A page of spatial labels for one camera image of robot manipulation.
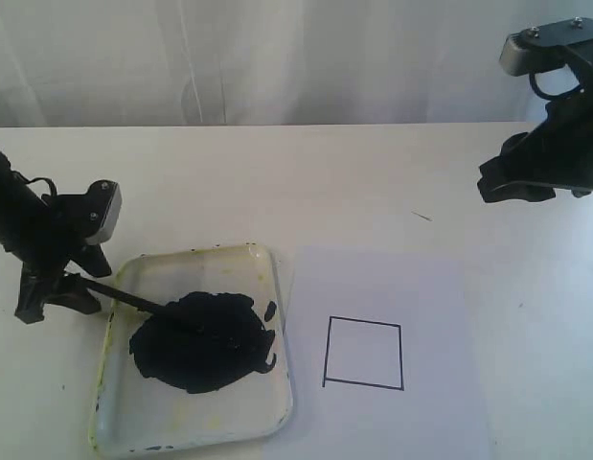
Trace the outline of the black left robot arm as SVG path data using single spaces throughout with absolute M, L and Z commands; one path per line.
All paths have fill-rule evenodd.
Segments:
M 83 314 L 101 310 L 81 278 L 65 268 L 73 262 L 94 278 L 112 273 L 101 244 L 112 237 L 121 205 L 114 181 L 101 179 L 83 194 L 60 195 L 52 179 L 28 179 L 13 170 L 0 150 L 0 244 L 22 262 L 18 319 L 43 320 L 47 304 Z

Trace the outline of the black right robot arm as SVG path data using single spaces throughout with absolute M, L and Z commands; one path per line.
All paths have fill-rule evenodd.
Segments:
M 546 118 L 530 132 L 508 138 L 499 154 L 479 166 L 479 193 L 486 203 L 541 202 L 568 190 L 575 197 L 593 192 L 593 39 L 541 46 L 542 33 L 510 34 L 499 62 L 512 77 L 527 76 L 546 102 Z M 538 74 L 568 67 L 578 84 L 549 94 Z

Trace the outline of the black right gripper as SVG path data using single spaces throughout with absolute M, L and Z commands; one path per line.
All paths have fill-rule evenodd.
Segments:
M 477 188 L 485 203 L 521 200 L 537 203 L 556 197 L 556 189 L 573 196 L 593 192 L 593 43 L 567 49 L 577 84 L 550 94 L 527 74 L 533 92 L 546 102 L 546 118 L 530 133 L 519 133 L 501 152 L 511 161 L 490 160 L 479 167 Z

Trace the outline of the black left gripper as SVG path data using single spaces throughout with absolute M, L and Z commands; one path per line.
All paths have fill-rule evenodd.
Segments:
M 111 274 L 101 247 L 89 246 L 84 240 L 90 210 L 86 194 L 60 194 L 47 202 L 35 194 L 17 198 L 17 257 L 28 272 L 21 273 L 14 315 L 23 323 L 44 320 L 44 304 L 50 292 L 46 280 L 61 276 L 68 264 L 78 265 L 93 278 Z M 64 274 L 60 279 L 60 304 L 82 314 L 97 313 L 101 303 L 92 294 L 96 286 L 94 280 L 79 274 Z

